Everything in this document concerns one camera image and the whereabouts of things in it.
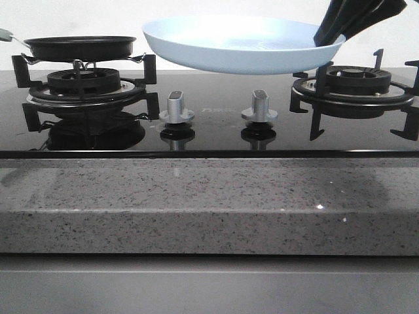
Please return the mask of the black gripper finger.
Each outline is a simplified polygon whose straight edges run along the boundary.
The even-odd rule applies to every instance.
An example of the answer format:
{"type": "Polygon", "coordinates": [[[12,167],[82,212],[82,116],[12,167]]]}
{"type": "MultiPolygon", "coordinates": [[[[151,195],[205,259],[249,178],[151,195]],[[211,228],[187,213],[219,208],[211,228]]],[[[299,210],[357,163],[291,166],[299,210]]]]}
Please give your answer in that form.
{"type": "Polygon", "coordinates": [[[367,28],[367,20],[383,1],[330,1],[317,33],[316,46],[333,44],[340,35],[347,39],[367,28]]]}
{"type": "Polygon", "coordinates": [[[384,0],[379,1],[377,5],[371,7],[357,20],[347,26],[342,34],[346,40],[352,38],[363,30],[400,14],[407,6],[404,0],[384,0]]]}

